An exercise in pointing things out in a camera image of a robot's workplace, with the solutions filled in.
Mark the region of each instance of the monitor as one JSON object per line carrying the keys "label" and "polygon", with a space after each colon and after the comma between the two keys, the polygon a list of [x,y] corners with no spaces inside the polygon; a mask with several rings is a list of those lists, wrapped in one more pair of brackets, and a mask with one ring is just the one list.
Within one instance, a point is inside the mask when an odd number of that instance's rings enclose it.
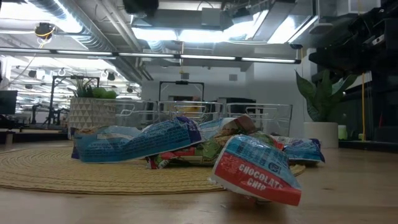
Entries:
{"label": "monitor", "polygon": [[15,114],[18,91],[0,91],[0,114]]}

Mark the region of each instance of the snake plant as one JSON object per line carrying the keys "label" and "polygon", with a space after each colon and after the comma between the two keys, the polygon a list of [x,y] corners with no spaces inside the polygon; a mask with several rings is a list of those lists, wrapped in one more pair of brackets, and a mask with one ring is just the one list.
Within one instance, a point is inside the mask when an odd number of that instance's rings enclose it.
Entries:
{"label": "snake plant", "polygon": [[351,86],[357,76],[349,75],[335,84],[330,81],[330,71],[322,71],[322,81],[315,86],[302,78],[296,71],[298,90],[307,101],[307,111],[314,122],[327,122],[329,114],[344,96],[343,92]]}

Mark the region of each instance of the geometric white planter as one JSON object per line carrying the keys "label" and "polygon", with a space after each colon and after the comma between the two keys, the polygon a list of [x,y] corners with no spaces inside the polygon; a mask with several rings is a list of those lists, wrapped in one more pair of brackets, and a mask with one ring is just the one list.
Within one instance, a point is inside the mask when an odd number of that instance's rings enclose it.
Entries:
{"label": "geometric white planter", "polygon": [[338,148],[338,123],[304,122],[304,138],[318,139],[322,149]]}
{"label": "geometric white planter", "polygon": [[115,101],[96,98],[72,98],[68,119],[69,137],[71,137],[71,129],[115,125]]}

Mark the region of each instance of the blue wrapper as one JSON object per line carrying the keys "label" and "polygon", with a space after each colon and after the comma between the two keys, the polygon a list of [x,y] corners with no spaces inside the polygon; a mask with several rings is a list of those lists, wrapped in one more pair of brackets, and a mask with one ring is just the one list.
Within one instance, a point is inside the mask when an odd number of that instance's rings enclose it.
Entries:
{"label": "blue wrapper", "polygon": [[284,152],[290,161],[325,162],[321,144],[317,139],[295,139],[280,136],[274,138],[285,144]]}
{"label": "blue wrapper", "polygon": [[83,162],[118,162],[173,151],[203,141],[196,122],[186,117],[136,128],[102,127],[94,133],[75,133],[75,146]]}

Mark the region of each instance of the chocolate chip wrapper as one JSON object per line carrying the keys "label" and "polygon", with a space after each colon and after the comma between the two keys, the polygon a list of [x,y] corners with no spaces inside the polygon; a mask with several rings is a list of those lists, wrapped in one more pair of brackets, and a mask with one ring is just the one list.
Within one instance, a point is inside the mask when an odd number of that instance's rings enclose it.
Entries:
{"label": "chocolate chip wrapper", "polygon": [[297,139],[281,136],[274,136],[275,140],[284,144],[284,152],[289,157],[289,161],[299,164],[316,164],[325,162],[325,157],[321,152],[321,144],[317,139]]}
{"label": "chocolate chip wrapper", "polygon": [[245,135],[229,139],[210,179],[232,192],[288,205],[297,206],[302,193],[287,155]]}
{"label": "chocolate chip wrapper", "polygon": [[200,125],[209,139],[197,145],[165,152],[147,158],[150,169],[162,169],[169,164],[180,166],[213,166],[226,142],[235,134],[250,134],[256,130],[251,118],[221,118]]}

